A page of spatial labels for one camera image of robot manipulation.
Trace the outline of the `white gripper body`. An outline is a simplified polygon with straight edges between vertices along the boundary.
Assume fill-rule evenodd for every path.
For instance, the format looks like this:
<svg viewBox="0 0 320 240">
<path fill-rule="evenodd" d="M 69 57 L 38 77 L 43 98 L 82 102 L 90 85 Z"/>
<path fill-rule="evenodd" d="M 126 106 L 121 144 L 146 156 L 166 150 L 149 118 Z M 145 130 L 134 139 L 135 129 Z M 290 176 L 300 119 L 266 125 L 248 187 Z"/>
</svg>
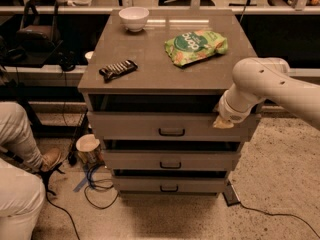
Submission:
<svg viewBox="0 0 320 240">
<path fill-rule="evenodd" d="M 233 109 L 228 103 L 225 96 L 222 96 L 218 103 L 219 115 L 226 121 L 231 123 L 241 123 L 243 122 L 250 114 L 250 111 L 238 112 Z"/>
</svg>

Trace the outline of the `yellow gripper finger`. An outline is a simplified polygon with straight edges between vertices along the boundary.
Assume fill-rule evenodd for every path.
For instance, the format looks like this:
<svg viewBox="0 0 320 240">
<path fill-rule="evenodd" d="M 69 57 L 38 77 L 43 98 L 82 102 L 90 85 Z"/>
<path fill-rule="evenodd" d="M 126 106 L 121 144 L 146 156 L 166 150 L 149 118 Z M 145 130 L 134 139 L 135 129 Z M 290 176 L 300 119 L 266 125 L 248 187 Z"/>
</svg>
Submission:
<svg viewBox="0 0 320 240">
<path fill-rule="evenodd" d="M 213 127 L 217 129 L 230 129 L 234 127 L 234 124 L 218 115 L 213 122 Z"/>
</svg>

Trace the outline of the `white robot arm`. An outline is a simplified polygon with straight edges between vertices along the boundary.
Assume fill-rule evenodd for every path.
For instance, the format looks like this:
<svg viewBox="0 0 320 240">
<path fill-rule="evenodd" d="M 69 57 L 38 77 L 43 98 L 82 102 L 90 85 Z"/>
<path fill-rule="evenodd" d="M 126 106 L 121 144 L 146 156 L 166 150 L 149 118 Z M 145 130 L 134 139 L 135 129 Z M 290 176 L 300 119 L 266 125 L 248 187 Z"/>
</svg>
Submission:
<svg viewBox="0 0 320 240">
<path fill-rule="evenodd" d="M 320 129 L 320 86 L 287 75 L 290 67 L 280 58 L 246 58 L 232 71 L 233 84 L 216 105 L 213 127 L 232 128 L 242 123 L 251 109 L 271 100 L 316 129 Z"/>
</svg>

